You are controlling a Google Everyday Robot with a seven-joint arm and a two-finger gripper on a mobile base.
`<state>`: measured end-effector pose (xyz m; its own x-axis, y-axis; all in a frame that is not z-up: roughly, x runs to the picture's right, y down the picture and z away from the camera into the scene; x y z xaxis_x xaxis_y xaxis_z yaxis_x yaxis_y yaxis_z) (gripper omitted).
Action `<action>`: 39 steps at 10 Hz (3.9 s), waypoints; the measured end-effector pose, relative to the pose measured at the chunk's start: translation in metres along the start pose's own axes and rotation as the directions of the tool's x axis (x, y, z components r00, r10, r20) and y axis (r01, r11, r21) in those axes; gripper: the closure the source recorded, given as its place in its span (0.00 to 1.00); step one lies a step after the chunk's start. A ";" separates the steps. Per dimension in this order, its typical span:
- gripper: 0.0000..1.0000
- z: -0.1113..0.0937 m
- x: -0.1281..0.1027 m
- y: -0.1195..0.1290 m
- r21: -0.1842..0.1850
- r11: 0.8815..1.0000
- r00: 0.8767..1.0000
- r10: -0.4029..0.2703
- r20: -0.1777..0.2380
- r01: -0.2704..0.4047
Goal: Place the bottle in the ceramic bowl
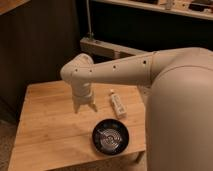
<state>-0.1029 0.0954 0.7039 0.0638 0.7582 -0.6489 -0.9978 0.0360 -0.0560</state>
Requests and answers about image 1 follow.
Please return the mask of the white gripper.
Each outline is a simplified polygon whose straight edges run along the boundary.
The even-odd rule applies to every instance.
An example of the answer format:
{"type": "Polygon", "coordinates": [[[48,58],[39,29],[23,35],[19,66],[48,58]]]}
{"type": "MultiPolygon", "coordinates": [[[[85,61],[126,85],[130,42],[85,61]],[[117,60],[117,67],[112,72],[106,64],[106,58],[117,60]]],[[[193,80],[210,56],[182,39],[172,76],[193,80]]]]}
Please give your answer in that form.
{"type": "Polygon", "coordinates": [[[80,105],[89,104],[89,107],[95,112],[98,111],[94,101],[94,93],[90,85],[77,86],[72,88],[72,97],[74,101],[74,112],[77,114],[80,105]]]}

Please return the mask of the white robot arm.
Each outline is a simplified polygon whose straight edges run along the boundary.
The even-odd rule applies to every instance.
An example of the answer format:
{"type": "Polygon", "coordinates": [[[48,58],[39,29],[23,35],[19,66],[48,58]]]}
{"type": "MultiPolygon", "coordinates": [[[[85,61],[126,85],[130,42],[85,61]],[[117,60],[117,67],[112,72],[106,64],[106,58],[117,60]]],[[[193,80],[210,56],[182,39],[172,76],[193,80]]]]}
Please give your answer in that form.
{"type": "Polygon", "coordinates": [[[213,171],[213,51],[160,50],[98,64],[81,53],[60,75],[76,107],[93,100],[93,83],[148,87],[147,171],[213,171]]]}

